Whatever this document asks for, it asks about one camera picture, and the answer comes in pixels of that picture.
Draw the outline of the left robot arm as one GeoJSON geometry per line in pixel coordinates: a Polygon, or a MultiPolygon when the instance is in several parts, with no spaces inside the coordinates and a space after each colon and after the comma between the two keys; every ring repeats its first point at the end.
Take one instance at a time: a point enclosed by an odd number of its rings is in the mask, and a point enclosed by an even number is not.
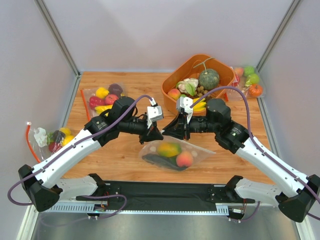
{"type": "Polygon", "coordinates": [[[62,177],[121,132],[138,135],[141,144],[163,139],[157,128],[157,121],[164,117],[162,108],[150,99],[151,105],[139,118],[134,116],[136,103],[128,96],[122,96],[111,109],[93,117],[69,143],[47,160],[33,167],[25,164],[18,170],[22,188],[38,212],[50,209],[60,200],[107,197],[107,186],[96,173],[76,179],[62,177]]]}

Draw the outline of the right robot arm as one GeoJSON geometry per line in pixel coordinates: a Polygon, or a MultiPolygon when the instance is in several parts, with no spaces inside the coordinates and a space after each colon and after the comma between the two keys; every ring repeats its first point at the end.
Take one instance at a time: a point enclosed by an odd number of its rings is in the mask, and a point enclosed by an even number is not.
{"type": "Polygon", "coordinates": [[[292,221],[303,222],[319,198],[320,178],[293,169],[269,151],[250,130],[232,120],[231,109],[222,99],[209,100],[205,116],[193,116],[191,103],[188,97],[178,100],[178,114],[162,134],[188,140],[192,133],[214,133],[219,146],[252,163],[273,181],[265,184],[235,175],[226,187],[242,199],[276,206],[292,221]]]}

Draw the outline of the polka dot zip bag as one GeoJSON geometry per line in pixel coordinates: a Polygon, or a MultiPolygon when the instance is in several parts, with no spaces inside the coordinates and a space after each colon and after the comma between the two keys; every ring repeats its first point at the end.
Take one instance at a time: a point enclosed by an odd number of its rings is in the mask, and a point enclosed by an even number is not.
{"type": "Polygon", "coordinates": [[[139,152],[139,157],[142,159],[142,156],[147,155],[147,154],[159,155],[157,153],[157,146],[161,143],[164,143],[164,142],[177,143],[181,147],[181,152],[184,152],[184,151],[191,152],[191,154],[193,156],[193,165],[198,164],[198,163],[202,162],[203,160],[208,159],[216,154],[214,151],[207,150],[205,148],[191,144],[187,141],[176,139],[171,136],[165,136],[163,140],[151,141],[147,145],[145,145],[142,148],[142,150],[139,152]]]}

